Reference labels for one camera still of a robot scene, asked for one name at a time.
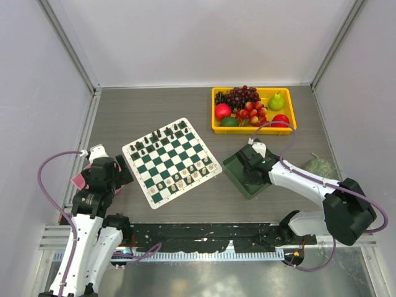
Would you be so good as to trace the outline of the green white chess board mat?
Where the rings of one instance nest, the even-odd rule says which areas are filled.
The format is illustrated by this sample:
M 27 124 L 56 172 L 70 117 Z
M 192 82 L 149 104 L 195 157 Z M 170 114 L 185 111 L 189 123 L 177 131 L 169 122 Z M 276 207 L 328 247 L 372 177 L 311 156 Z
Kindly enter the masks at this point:
M 177 119 L 124 145 L 122 152 L 147 202 L 154 210 L 222 172 L 221 164 L 186 118 Z M 205 157 L 209 158 L 207 164 L 204 163 Z M 201 162 L 200 168 L 196 167 L 198 161 Z M 194 172 L 198 172 L 198 178 L 195 179 L 194 172 L 189 171 L 190 166 L 194 167 Z M 206 175 L 202 175 L 204 167 L 207 169 Z M 186 176 L 183 176 L 183 170 L 187 170 Z M 179 175 L 177 181 L 174 179 L 175 174 Z M 191 176 L 191 183 L 187 183 L 188 176 Z M 167 185 L 167 179 L 171 179 L 170 185 Z M 178 185 L 180 180 L 183 180 L 182 188 Z M 156 189 L 154 194 L 150 191 L 152 187 Z

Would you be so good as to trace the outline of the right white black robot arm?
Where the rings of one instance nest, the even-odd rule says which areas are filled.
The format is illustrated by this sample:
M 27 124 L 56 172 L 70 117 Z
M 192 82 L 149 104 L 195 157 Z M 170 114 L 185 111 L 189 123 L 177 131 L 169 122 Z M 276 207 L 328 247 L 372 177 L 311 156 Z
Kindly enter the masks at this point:
M 352 246 L 377 218 L 359 184 L 350 178 L 337 181 L 312 174 L 268 153 L 258 142 L 245 145 L 235 157 L 242 166 L 245 183 L 284 187 L 321 207 L 322 212 L 299 211 L 281 227 L 280 237 L 288 244 L 304 235 L 329 234 Z

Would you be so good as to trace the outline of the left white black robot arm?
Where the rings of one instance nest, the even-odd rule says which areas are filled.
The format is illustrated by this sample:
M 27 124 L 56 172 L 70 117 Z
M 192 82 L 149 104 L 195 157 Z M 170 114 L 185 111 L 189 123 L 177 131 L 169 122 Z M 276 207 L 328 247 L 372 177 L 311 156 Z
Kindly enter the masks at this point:
M 42 296 L 98 296 L 116 248 L 132 240 L 129 219 L 106 212 L 115 194 L 132 181 L 121 155 L 96 157 L 75 177 L 71 214 L 61 213 L 71 232 L 58 273 Z

